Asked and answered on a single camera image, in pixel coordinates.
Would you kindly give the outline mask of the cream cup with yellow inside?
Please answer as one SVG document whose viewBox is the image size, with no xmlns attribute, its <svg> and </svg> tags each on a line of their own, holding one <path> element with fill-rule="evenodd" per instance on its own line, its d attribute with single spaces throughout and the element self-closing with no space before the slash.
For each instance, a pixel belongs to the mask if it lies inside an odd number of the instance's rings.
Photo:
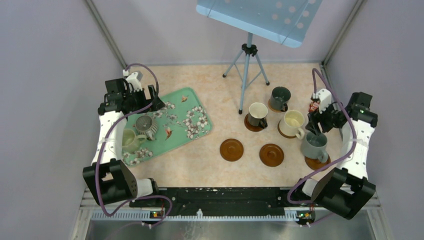
<svg viewBox="0 0 424 240">
<path fill-rule="evenodd" d="M 280 120 L 279 127 L 285 135 L 296 135 L 296 138 L 302 140 L 305 136 L 305 131 L 302 128 L 304 123 L 305 118 L 300 111 L 288 110 Z"/>
</svg>

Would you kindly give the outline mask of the metallic grey cup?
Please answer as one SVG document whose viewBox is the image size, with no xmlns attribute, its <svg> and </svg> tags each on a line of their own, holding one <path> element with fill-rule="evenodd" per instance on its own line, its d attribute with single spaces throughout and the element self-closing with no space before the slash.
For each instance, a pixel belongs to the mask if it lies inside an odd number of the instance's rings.
<svg viewBox="0 0 424 240">
<path fill-rule="evenodd" d="M 158 132 L 158 124 L 154 118 L 149 115 L 142 115 L 135 121 L 135 129 L 141 134 L 147 136 L 147 139 L 154 141 Z"/>
</svg>

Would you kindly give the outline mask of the light tan wooden coaster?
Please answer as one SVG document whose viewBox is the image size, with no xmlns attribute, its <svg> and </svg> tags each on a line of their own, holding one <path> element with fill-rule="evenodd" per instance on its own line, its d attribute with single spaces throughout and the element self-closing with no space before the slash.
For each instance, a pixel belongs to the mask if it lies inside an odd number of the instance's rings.
<svg viewBox="0 0 424 240">
<path fill-rule="evenodd" d="M 289 109 L 289 108 L 288 108 L 288 105 L 287 105 L 286 103 L 284 103 L 284 104 L 283 104 L 283 108 L 282 108 L 282 109 L 274 109 L 274 108 L 271 106 L 271 102 L 270 102 L 270 101 L 268 101 L 267 105 L 268 105 L 268 107 L 269 107 L 269 109 L 270 109 L 271 111 L 276 112 L 276 113 L 280 113 L 280 112 L 284 113 L 284 112 L 286 112 L 286 111 Z"/>
</svg>

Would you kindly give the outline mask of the dark grey cup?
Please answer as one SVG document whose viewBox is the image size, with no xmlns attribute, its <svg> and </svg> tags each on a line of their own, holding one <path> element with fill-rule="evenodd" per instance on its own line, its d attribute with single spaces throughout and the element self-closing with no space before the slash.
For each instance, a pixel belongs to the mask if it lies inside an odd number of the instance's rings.
<svg viewBox="0 0 424 240">
<path fill-rule="evenodd" d="M 283 104 L 288 104 L 291 98 L 291 92 L 288 88 L 283 86 L 275 87 L 269 98 L 270 104 L 274 109 L 282 110 Z"/>
</svg>

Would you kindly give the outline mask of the white and black cup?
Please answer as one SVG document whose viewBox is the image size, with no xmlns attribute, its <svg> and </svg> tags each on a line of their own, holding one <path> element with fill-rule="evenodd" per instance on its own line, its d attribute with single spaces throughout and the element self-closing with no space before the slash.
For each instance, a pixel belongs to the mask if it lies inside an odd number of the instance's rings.
<svg viewBox="0 0 424 240">
<path fill-rule="evenodd" d="M 265 129 L 268 127 L 267 115 L 267 106 L 261 102 L 254 102 L 249 106 L 247 121 L 253 127 Z"/>
</svg>

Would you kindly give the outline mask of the dark brown wooden coaster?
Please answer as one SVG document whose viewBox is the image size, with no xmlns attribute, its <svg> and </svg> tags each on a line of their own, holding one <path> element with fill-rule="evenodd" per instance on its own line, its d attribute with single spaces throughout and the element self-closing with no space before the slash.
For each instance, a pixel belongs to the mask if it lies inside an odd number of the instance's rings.
<svg viewBox="0 0 424 240">
<path fill-rule="evenodd" d="M 224 160 L 228 162 L 235 162 L 243 156 L 244 146 L 239 140 L 229 138 L 221 143 L 219 152 Z"/>
</svg>

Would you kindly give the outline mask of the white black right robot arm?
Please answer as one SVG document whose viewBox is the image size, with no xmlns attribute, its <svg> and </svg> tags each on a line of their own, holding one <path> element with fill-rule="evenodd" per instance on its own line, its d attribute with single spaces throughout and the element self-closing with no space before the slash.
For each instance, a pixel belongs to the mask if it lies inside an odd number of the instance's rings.
<svg viewBox="0 0 424 240">
<path fill-rule="evenodd" d="M 369 143 L 378 123 L 378 115 L 370 110 L 372 96 L 354 92 L 341 110 L 327 89 L 313 93 L 311 99 L 314 110 L 308 114 L 306 129 L 314 136 L 341 129 L 343 159 L 332 160 L 335 167 L 319 181 L 307 179 L 293 192 L 293 200 L 299 206 L 312 201 L 350 220 L 376 192 L 367 173 Z"/>
</svg>

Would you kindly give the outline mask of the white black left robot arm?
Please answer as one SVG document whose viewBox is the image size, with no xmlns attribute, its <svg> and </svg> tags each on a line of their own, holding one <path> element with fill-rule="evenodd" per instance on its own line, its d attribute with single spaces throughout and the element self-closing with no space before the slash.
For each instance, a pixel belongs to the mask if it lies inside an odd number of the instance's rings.
<svg viewBox="0 0 424 240">
<path fill-rule="evenodd" d="M 148 85 L 151 98 L 134 81 L 124 78 L 105 82 L 106 94 L 97 113 L 100 121 L 99 140 L 90 166 L 84 167 L 83 179 L 99 206 L 134 199 L 138 195 L 135 176 L 122 157 L 123 134 L 128 117 L 157 111 L 164 107 L 159 99 L 159 85 Z"/>
</svg>

